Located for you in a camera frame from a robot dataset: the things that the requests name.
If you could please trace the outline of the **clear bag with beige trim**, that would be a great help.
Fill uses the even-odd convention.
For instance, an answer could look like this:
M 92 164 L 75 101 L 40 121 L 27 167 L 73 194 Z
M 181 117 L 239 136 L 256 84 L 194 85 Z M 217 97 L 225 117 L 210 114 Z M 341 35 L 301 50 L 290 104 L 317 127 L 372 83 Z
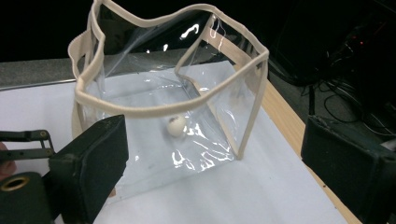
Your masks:
M 120 201 L 241 159 L 261 107 L 269 51 L 243 24 L 195 4 L 141 19 L 93 0 L 69 45 L 77 81 L 73 131 L 123 115 L 129 160 Z M 166 129 L 183 116 L 179 137 Z

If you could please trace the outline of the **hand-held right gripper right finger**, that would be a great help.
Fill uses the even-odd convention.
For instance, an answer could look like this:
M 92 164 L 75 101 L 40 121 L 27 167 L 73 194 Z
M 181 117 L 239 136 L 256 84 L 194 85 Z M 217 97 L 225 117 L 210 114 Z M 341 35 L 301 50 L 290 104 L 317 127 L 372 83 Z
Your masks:
M 396 152 L 343 123 L 310 116 L 301 156 L 363 224 L 396 216 Z

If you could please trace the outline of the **small white ball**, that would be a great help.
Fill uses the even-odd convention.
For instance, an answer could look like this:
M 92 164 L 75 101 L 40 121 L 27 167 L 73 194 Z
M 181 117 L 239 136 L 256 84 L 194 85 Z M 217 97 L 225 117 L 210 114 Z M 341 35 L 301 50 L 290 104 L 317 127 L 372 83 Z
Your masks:
M 187 121 L 183 116 L 177 115 L 168 120 L 166 129 L 170 135 L 179 137 L 184 133 L 186 123 Z

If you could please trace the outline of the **white table mat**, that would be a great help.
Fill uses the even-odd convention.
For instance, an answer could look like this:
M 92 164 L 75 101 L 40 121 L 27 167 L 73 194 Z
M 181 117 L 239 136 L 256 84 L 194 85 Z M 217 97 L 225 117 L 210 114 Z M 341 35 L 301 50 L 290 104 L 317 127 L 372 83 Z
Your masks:
M 0 63 L 0 130 L 46 129 L 72 139 L 67 60 Z M 261 112 L 244 159 L 106 206 L 94 224 L 347 224 Z

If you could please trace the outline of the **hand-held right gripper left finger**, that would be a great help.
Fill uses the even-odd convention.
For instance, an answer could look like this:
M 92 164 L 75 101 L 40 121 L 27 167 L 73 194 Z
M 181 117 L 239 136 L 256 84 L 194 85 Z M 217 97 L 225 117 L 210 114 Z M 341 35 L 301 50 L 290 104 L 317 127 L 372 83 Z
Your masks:
M 129 160 L 125 117 L 94 123 L 49 159 L 65 224 L 92 224 Z

